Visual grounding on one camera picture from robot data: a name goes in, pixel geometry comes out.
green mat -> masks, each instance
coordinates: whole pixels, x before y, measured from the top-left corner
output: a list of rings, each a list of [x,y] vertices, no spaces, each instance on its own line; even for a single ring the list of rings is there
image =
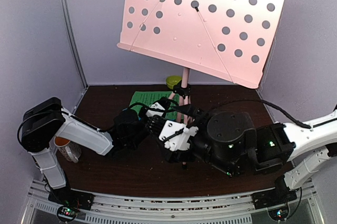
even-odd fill
[[[161,99],[162,97],[169,98],[171,91],[136,91],[135,94],[132,96],[130,105],[140,102],[147,106],[152,105],[155,101]],[[176,95],[174,97],[176,102],[179,102],[179,96]],[[135,106],[132,108],[137,113],[141,110],[141,106]],[[177,117],[177,113],[169,113],[166,115],[166,119],[168,120],[175,120]]]

white wall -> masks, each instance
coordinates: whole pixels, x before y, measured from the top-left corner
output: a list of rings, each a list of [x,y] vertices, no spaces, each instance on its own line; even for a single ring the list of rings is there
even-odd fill
[[[72,109],[82,86],[60,0],[0,0],[0,6],[0,222],[18,223],[39,175],[16,140],[23,113],[52,96]]]
[[[286,0],[262,97],[299,120],[337,104],[337,0]],[[273,111],[278,121],[285,121]],[[328,219],[336,223],[337,160],[314,177]]]

brown wooden table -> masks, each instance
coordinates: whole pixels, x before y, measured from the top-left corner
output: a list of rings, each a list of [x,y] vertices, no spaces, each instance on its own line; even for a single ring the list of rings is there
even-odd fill
[[[76,115],[89,123],[107,128],[113,118],[128,107],[135,91],[167,90],[166,86],[93,86],[90,87]],[[192,104],[202,109],[226,100],[259,98],[255,90],[241,86],[193,86]],[[272,121],[262,104],[236,103],[226,110],[247,111],[256,127]],[[110,159],[82,147],[79,163],[66,161],[57,155],[72,188],[92,192],[139,197],[193,197],[224,195],[273,187],[274,180],[292,168],[272,175],[253,176],[248,170],[229,178],[209,165],[196,161],[183,170],[181,164],[168,164],[161,156],[156,142],[147,138],[137,151]]]

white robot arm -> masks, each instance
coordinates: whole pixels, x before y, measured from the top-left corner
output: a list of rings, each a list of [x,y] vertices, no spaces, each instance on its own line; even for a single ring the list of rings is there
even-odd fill
[[[54,137],[62,137],[73,141],[79,145],[92,149],[99,155],[105,156],[113,148],[112,138],[109,133],[99,132],[74,119],[72,114],[62,108],[64,123],[56,132]],[[60,189],[66,186],[66,178],[61,169],[54,152],[50,148],[45,148],[39,152],[29,152],[38,164],[41,173],[48,180],[49,186],[53,189]]]
[[[324,163],[336,155],[337,110],[333,113],[305,122],[311,129],[286,123],[284,131],[296,147],[289,161],[311,151],[299,165],[285,174],[285,182],[291,190],[300,188]]]

pink music stand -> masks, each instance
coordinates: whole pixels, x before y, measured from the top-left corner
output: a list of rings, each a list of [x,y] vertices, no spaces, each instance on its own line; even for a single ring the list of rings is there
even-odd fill
[[[284,0],[125,0],[118,47],[182,65],[182,87],[187,86],[189,70],[195,69],[258,88],[283,4]]]

